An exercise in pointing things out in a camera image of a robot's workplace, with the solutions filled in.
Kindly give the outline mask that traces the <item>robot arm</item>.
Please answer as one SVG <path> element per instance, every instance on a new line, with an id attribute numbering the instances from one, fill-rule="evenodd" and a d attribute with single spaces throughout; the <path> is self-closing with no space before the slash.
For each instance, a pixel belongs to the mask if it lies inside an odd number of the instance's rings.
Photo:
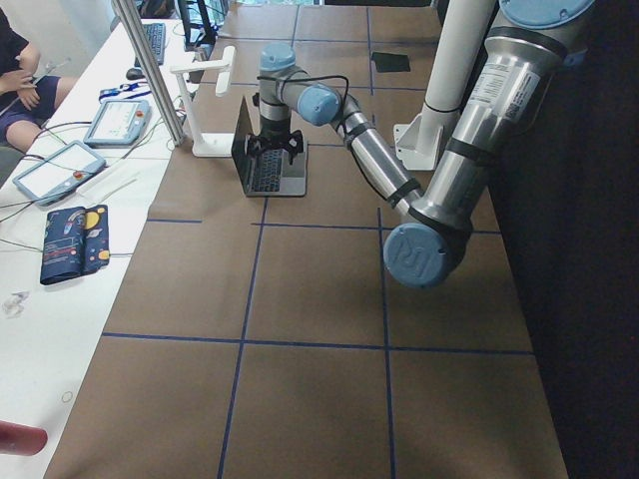
<path id="1" fill-rule="evenodd" d="M 471 214 L 516 126 L 553 74 L 583 51 L 590 1 L 452 1 L 421 112 L 386 142 L 355 99 L 308 74 L 284 43 L 267 45 L 258 76 L 264 134 L 292 114 L 331 126 L 364 178 L 403 223 L 383 247 L 400 283 L 431 287 L 459 265 Z"/>

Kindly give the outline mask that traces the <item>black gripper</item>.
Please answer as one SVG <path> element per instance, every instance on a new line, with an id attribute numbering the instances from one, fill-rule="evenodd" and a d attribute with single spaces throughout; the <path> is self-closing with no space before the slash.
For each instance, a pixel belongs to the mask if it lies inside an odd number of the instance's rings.
<path id="1" fill-rule="evenodd" d="M 285 150 L 289 154 L 289 163 L 304 151 L 304 136 L 301 130 L 289 132 L 277 137 L 264 135 L 250 135 L 248 139 L 248 154 L 259 157 L 267 151 Z"/>

